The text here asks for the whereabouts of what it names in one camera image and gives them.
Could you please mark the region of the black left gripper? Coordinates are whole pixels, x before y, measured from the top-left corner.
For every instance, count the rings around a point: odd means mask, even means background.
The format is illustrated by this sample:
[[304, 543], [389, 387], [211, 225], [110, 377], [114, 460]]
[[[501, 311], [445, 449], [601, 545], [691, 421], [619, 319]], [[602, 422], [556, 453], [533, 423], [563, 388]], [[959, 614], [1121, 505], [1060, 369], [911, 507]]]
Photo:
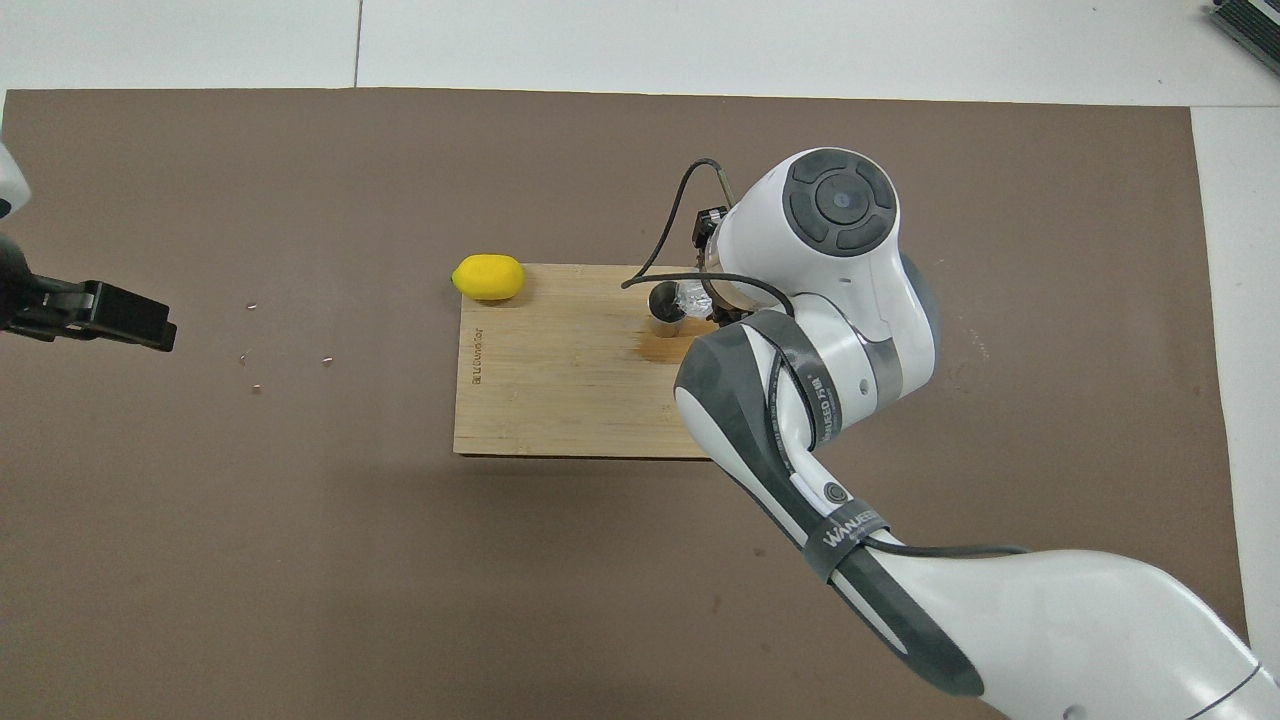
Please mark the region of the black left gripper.
[[[8, 332], [26, 300], [32, 283], [26, 255], [1, 234], [1, 332]], [[35, 309], [36, 333], [40, 337], [96, 337], [140, 345], [159, 352], [172, 352], [177, 325], [170, 322], [170, 306], [105, 282], [73, 283], [50, 277], [36, 277], [40, 293]], [[92, 310], [92, 329], [84, 314]]]

